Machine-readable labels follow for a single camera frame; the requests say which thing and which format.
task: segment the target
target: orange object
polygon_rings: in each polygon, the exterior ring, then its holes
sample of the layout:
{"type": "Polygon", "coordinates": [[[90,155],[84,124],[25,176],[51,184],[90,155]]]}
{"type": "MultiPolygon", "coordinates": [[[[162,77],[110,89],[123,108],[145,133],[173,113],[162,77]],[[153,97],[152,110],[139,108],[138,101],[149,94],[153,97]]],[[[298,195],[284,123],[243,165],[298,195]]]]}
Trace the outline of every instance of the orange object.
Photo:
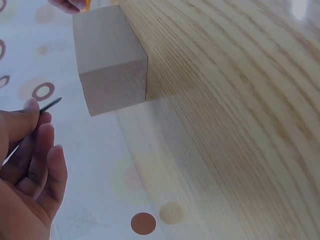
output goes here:
{"type": "Polygon", "coordinates": [[[85,0],[85,8],[80,10],[80,12],[83,13],[90,10],[90,4],[91,4],[91,0],[85,0]]]}

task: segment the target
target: wooden board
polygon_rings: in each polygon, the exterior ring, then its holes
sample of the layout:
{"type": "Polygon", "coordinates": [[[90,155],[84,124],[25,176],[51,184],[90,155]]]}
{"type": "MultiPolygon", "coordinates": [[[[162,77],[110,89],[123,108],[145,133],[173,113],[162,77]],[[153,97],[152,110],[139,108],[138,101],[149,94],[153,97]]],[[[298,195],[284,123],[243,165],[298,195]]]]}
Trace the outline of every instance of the wooden board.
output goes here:
{"type": "Polygon", "coordinates": [[[320,239],[319,1],[119,2],[149,102],[117,115],[167,239],[320,239]]]}
{"type": "Polygon", "coordinates": [[[147,55],[118,6],[74,14],[78,73],[91,116],[144,102],[147,55]]]}

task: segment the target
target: black screw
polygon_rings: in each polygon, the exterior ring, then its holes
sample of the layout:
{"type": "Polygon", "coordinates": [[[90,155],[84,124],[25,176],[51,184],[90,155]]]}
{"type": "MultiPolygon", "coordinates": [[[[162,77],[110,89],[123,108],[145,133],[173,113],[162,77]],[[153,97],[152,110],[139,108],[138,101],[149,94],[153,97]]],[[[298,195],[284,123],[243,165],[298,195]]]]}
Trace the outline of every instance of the black screw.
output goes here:
{"type": "Polygon", "coordinates": [[[49,104],[47,104],[46,106],[44,106],[43,108],[40,109],[40,114],[43,114],[44,112],[46,112],[49,108],[53,107],[54,105],[56,105],[58,102],[60,102],[62,99],[62,97],[58,97],[55,100],[53,100],[52,102],[50,102],[49,104]]]}

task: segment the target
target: table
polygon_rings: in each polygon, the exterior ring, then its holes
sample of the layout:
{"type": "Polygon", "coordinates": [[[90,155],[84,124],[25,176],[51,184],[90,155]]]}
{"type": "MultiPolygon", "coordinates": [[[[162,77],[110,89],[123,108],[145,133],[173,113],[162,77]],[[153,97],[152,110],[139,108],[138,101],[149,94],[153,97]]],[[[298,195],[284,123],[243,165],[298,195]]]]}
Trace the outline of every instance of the table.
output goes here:
{"type": "Polygon", "coordinates": [[[117,2],[149,58],[117,116],[166,238],[320,239],[320,1],[117,2]]]}

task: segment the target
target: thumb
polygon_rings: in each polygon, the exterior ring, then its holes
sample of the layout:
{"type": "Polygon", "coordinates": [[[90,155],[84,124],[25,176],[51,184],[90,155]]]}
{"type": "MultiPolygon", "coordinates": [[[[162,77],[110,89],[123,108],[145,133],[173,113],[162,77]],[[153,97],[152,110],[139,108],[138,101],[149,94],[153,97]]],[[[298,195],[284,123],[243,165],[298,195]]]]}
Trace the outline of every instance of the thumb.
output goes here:
{"type": "Polygon", "coordinates": [[[32,133],[39,120],[39,104],[34,98],[30,98],[24,104],[24,109],[19,111],[1,111],[9,142],[20,141],[32,133]]]}

